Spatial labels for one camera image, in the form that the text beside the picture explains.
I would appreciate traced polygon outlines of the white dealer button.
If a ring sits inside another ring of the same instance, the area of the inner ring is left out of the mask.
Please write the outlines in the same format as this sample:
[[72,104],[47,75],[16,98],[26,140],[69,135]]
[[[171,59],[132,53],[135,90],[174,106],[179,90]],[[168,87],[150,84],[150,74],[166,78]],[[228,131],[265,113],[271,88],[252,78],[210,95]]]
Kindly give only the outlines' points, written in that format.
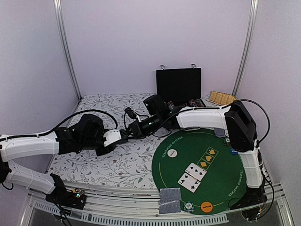
[[170,158],[175,158],[178,155],[178,152],[175,149],[170,149],[168,150],[167,155]]

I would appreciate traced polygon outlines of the dealt card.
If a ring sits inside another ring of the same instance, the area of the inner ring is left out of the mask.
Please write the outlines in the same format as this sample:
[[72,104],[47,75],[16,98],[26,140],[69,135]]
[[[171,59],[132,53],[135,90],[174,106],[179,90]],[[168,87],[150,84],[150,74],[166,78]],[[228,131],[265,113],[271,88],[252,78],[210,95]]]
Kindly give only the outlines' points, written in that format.
[[180,201],[182,199],[181,189],[177,188],[161,188],[160,192],[160,200],[163,202],[167,201]]
[[179,213],[181,212],[181,204],[179,200],[176,201],[159,201],[158,202],[159,213]]
[[222,138],[222,137],[226,137],[225,135],[225,130],[221,129],[221,128],[215,128],[214,129],[214,133],[217,137]]

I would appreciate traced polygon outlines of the green white poker chip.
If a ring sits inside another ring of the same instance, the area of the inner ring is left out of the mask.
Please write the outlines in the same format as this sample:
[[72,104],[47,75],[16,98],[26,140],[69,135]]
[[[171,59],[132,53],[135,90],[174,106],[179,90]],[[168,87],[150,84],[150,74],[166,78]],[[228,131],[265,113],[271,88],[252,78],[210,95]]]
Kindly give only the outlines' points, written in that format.
[[185,212],[192,213],[194,211],[195,207],[192,202],[185,202],[183,204],[183,209]]

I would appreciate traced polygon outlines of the orange big blind button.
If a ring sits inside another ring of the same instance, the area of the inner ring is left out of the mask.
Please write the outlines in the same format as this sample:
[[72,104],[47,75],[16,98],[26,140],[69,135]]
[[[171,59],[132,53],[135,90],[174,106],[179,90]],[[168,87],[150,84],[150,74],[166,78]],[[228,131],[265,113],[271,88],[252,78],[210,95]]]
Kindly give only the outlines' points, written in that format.
[[204,212],[204,213],[210,213],[213,210],[213,205],[210,202],[203,202],[200,205],[200,209]]

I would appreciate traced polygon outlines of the blue small blind button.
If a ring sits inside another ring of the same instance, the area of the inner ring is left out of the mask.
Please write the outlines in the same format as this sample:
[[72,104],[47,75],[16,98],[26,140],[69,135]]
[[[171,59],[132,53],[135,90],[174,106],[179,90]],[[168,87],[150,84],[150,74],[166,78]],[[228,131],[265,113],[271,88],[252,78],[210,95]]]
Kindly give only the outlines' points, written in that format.
[[233,155],[236,155],[236,154],[237,154],[237,151],[236,151],[235,149],[231,148],[231,149],[230,149],[230,153],[233,154]]

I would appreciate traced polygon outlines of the blue grey cloth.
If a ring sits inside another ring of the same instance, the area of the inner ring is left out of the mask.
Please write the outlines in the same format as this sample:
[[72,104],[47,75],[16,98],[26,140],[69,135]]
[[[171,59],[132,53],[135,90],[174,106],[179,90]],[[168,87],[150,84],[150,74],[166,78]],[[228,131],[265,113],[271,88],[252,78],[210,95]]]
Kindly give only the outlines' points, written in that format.
[[117,144],[124,144],[127,142],[128,142],[128,139],[121,139],[121,140],[117,141]]

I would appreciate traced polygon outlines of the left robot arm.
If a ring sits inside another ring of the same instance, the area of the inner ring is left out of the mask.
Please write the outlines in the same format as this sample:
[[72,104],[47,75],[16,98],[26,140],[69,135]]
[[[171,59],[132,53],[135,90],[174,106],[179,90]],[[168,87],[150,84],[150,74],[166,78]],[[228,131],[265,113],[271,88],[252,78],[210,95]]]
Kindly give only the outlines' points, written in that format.
[[73,126],[58,127],[44,135],[4,136],[0,140],[0,181],[16,183],[51,194],[59,204],[66,204],[70,194],[61,178],[55,174],[41,174],[20,166],[13,160],[20,157],[94,150],[97,156],[114,150],[115,145],[127,140],[124,129],[105,129],[96,115],[84,114]]

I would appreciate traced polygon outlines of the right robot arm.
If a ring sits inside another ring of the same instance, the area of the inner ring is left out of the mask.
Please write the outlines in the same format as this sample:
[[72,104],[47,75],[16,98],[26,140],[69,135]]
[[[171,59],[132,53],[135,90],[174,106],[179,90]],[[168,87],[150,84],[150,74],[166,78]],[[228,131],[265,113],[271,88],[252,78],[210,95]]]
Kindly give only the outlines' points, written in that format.
[[141,120],[131,108],[126,114],[134,120],[125,130],[112,129],[106,131],[103,146],[110,147],[119,141],[130,138],[143,139],[154,134],[160,128],[166,129],[199,129],[215,128],[227,132],[227,138],[232,148],[240,155],[245,174],[246,184],[250,188],[243,195],[247,205],[254,205],[261,198],[259,187],[264,179],[261,173],[262,160],[259,152],[260,141],[257,139],[256,123],[242,100],[236,100],[228,105],[216,107],[169,108],[160,95],[152,95],[144,100],[150,117]]

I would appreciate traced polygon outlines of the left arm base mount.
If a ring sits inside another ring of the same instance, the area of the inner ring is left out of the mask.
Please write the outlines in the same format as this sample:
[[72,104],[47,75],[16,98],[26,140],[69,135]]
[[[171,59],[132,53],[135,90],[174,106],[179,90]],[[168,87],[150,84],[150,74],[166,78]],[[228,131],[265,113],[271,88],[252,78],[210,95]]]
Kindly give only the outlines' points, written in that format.
[[50,194],[46,194],[46,201],[58,206],[83,210],[87,199],[85,191],[79,188],[68,191],[58,175],[51,173],[50,176],[54,180],[55,188]]

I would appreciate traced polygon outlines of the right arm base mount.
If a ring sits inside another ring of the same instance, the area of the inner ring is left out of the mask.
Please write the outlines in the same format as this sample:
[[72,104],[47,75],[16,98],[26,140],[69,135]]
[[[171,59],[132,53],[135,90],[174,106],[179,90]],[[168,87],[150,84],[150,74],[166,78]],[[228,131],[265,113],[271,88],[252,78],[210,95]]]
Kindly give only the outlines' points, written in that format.
[[258,204],[259,206],[256,209],[247,209],[241,211],[241,215],[248,222],[257,221],[263,218],[270,211],[275,200],[274,186],[272,184],[269,185],[272,189],[272,200],[267,209],[264,208],[268,201],[264,188],[255,189],[254,191],[251,188],[248,188],[247,192],[242,198],[231,198],[227,203],[228,208],[230,210],[235,210]]

